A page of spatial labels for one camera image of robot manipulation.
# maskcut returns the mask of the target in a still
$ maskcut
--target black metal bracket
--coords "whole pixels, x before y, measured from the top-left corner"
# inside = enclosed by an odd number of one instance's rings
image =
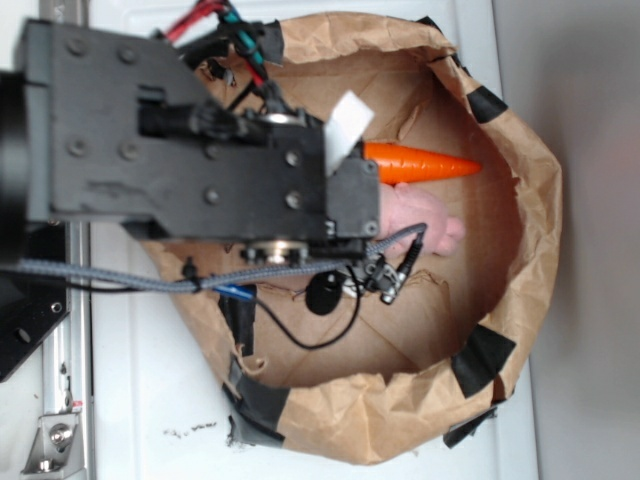
[[[29,258],[65,261],[66,228],[43,226],[27,240]],[[66,288],[0,278],[0,382],[7,380],[68,313]]]

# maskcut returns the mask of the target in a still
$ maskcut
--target camera lens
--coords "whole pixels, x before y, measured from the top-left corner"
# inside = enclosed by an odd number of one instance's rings
[[[26,236],[29,154],[24,79],[0,72],[0,264],[20,258]]]

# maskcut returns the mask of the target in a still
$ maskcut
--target paper bag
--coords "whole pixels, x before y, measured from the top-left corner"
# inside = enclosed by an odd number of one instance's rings
[[[234,403],[234,435],[377,463],[447,433],[514,391],[552,294],[560,169],[540,139],[467,73],[434,25],[340,13],[288,20],[280,28],[282,66],[269,72],[292,106],[327,119],[353,90],[376,113],[366,140],[483,165],[477,175],[420,184],[464,220],[468,234],[458,252],[421,259],[392,306],[366,295],[354,329],[331,347],[302,350],[263,311],[230,306],[213,292],[175,297]],[[249,81],[239,59],[220,61],[239,85]],[[203,80],[225,104],[239,90]],[[248,99],[247,106],[259,102]],[[243,268],[238,249],[147,244],[167,279],[180,278],[189,256],[201,274]],[[296,292],[266,284],[257,289],[310,344],[340,332],[354,309],[355,300],[345,296],[335,312],[317,317]],[[231,312],[236,307],[244,310]],[[243,346],[222,310],[250,318]]]

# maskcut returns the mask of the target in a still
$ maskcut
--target orange carrot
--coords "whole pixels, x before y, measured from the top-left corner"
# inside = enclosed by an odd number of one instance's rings
[[[366,142],[364,157],[378,164],[380,181],[388,185],[463,177],[482,169],[471,160],[391,143]]]

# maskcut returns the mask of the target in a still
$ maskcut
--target white wall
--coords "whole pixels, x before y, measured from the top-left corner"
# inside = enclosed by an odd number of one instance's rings
[[[38,0],[3,1],[0,6],[0,69],[13,70],[13,48],[26,16],[37,17]]]
[[[494,0],[507,103],[565,169],[532,375],[540,474],[640,478],[640,2]]]

